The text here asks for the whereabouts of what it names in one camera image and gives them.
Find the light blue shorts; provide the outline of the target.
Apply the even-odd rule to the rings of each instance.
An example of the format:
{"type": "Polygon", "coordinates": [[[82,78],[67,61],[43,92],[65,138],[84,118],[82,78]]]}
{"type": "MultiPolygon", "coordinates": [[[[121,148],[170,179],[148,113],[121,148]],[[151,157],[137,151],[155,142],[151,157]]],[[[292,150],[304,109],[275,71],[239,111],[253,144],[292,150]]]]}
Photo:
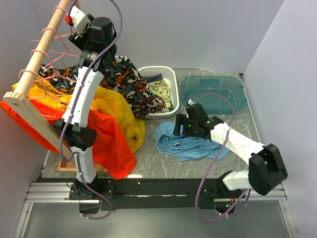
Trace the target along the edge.
{"type": "Polygon", "coordinates": [[[207,138],[176,136],[173,134],[175,123],[163,121],[155,129],[153,139],[159,152],[177,157],[180,161],[201,158],[214,159],[221,144],[207,138]]]}

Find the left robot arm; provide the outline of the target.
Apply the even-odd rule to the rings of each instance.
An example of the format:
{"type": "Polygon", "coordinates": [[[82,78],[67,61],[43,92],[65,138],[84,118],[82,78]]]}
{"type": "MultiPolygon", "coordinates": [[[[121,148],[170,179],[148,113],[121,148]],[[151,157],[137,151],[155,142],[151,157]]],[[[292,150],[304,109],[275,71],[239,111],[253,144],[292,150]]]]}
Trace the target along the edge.
{"type": "Polygon", "coordinates": [[[93,199],[99,192],[99,187],[93,183],[97,174],[92,155],[97,131],[88,127],[88,116],[97,87],[114,60],[116,32],[107,17],[93,19],[85,29],[82,40],[71,37],[71,42],[82,50],[76,85],[64,115],[60,120],[55,120],[53,126],[72,151],[76,178],[85,182],[81,187],[82,195],[93,199]]]}

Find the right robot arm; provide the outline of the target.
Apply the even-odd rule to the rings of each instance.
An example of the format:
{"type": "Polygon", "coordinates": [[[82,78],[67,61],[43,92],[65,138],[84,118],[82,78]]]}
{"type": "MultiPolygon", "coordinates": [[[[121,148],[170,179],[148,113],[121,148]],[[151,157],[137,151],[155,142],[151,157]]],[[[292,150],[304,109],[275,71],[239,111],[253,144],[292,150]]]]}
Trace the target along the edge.
{"type": "Polygon", "coordinates": [[[253,189],[267,195],[288,178],[288,172],[278,147],[255,142],[232,129],[218,117],[209,117],[200,104],[187,107],[186,114],[177,114],[174,135],[202,137],[224,145],[248,164],[246,171],[227,172],[217,185],[221,197],[234,190],[253,189]]]}

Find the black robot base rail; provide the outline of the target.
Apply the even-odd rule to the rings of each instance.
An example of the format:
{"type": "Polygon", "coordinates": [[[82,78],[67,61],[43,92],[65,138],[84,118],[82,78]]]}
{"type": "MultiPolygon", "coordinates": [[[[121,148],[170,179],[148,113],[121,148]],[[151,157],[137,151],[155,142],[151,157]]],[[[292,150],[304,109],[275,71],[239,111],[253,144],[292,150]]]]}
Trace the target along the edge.
{"type": "Polygon", "coordinates": [[[242,190],[228,190],[219,178],[98,178],[88,188],[74,181],[69,199],[80,201],[80,211],[87,214],[98,210],[191,208],[195,201],[201,209],[214,209],[241,195],[242,190]]]}

